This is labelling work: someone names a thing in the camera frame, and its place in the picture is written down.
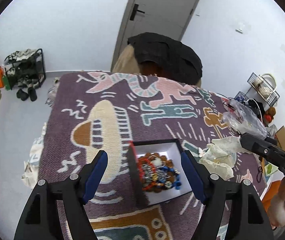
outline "wire basket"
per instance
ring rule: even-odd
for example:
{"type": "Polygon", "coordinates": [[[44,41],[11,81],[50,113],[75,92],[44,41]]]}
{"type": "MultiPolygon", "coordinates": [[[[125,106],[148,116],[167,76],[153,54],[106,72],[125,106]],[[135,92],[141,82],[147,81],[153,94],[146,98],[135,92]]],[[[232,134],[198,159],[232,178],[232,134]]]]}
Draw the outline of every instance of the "wire basket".
{"type": "Polygon", "coordinates": [[[276,89],[274,89],[262,76],[257,76],[255,73],[252,73],[247,82],[269,106],[273,106],[280,98],[276,89]]]}
{"type": "Polygon", "coordinates": [[[239,91],[238,94],[235,96],[235,100],[238,102],[247,101],[249,98],[243,92],[239,91]]]}

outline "black box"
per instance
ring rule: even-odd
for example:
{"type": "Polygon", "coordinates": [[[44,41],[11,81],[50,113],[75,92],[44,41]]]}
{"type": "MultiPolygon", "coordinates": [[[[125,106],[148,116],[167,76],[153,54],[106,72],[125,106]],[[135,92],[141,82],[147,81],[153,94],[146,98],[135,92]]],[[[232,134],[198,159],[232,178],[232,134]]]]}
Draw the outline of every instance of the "black box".
{"type": "Polygon", "coordinates": [[[181,167],[181,153],[183,149],[178,139],[155,140],[131,142],[127,152],[127,161],[129,166],[129,174],[136,197],[138,208],[146,208],[147,206],[159,204],[169,201],[173,198],[185,195],[191,192],[191,187],[187,177],[181,167]],[[175,169],[180,172],[180,189],[175,188],[163,190],[159,193],[143,191],[143,185],[139,178],[139,170],[137,168],[138,158],[146,153],[159,153],[171,159],[175,169]]]}

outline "black shoe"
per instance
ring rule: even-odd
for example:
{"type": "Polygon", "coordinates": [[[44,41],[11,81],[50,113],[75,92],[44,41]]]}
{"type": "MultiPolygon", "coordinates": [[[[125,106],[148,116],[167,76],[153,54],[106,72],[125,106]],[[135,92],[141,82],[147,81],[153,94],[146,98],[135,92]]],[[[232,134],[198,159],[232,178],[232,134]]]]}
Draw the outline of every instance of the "black shoe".
{"type": "Polygon", "coordinates": [[[29,95],[24,92],[22,89],[19,89],[16,93],[17,98],[20,98],[22,101],[26,101],[29,95]]]}
{"type": "Polygon", "coordinates": [[[32,102],[37,99],[36,90],[33,87],[29,87],[27,92],[32,102]]]}

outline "white cloth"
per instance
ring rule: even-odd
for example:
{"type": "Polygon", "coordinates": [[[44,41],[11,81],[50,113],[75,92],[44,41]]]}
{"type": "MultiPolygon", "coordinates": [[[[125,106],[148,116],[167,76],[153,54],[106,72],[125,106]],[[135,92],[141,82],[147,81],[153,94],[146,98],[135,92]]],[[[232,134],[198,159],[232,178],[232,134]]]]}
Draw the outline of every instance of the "white cloth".
{"type": "Polygon", "coordinates": [[[232,168],[235,166],[237,152],[252,153],[241,147],[240,138],[236,136],[212,139],[212,143],[208,143],[207,147],[208,150],[199,163],[203,164],[210,173],[215,173],[224,180],[234,176],[232,168]]]}
{"type": "Polygon", "coordinates": [[[54,86],[48,90],[48,99],[46,101],[46,104],[52,107],[54,105],[56,95],[57,95],[57,90],[59,87],[59,79],[60,78],[55,78],[54,80],[54,86]]]}
{"type": "Polygon", "coordinates": [[[44,136],[46,134],[46,128],[47,124],[44,123],[41,136],[34,140],[34,143],[30,149],[29,160],[24,162],[25,172],[21,179],[23,183],[30,188],[34,188],[38,181],[39,160],[44,148],[44,136]]]}
{"type": "Polygon", "coordinates": [[[21,61],[23,59],[29,59],[32,55],[35,54],[35,52],[36,52],[36,49],[26,49],[22,51],[15,51],[14,53],[9,55],[8,60],[9,61],[21,61]]]}

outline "blue floor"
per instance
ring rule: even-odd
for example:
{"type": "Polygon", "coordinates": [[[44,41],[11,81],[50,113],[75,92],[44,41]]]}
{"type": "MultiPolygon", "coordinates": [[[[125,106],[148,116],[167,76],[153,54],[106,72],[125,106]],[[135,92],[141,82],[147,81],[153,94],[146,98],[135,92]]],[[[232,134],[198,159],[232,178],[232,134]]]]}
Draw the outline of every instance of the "blue floor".
{"type": "Polygon", "coordinates": [[[54,78],[47,78],[37,89],[38,99],[23,102],[16,92],[1,90],[0,100],[0,237],[12,240],[31,193],[21,180],[24,161],[35,138],[47,122],[51,108],[45,105],[48,89],[54,78]]]}

